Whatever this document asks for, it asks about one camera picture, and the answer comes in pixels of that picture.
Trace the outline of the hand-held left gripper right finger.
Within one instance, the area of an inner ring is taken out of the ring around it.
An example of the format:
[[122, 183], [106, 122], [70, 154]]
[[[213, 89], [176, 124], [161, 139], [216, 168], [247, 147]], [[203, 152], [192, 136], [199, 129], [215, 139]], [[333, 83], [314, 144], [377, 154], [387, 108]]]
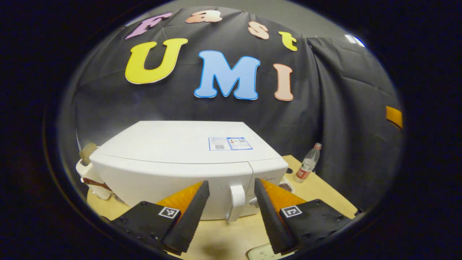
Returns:
[[276, 254], [324, 247], [348, 227], [356, 207], [320, 178], [295, 184], [291, 193], [261, 178], [254, 182], [264, 227]]

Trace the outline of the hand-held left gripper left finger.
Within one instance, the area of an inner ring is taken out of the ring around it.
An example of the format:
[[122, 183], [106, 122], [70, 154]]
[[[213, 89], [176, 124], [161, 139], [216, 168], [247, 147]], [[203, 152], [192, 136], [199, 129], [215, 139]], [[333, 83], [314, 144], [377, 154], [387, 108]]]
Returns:
[[110, 223], [128, 237], [156, 250], [187, 252], [210, 196], [201, 181], [151, 203], [141, 201]]

